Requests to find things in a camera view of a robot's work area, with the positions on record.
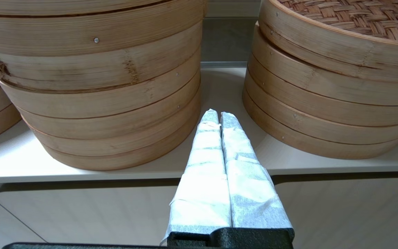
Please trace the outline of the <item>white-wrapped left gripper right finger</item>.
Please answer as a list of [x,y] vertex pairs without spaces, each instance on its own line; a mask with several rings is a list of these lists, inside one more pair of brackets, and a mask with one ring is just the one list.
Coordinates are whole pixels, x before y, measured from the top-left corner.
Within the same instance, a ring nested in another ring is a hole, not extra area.
[[235,115],[221,113],[221,140],[228,181],[232,226],[288,229],[292,224],[267,170]]

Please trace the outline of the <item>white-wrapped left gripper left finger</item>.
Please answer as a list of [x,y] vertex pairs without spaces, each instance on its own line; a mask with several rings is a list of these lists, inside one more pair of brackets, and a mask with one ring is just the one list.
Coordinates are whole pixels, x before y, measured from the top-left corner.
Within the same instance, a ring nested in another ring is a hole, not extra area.
[[167,230],[210,234],[231,226],[231,205],[223,157],[221,126],[215,110],[207,110],[197,126],[189,159],[170,202]]

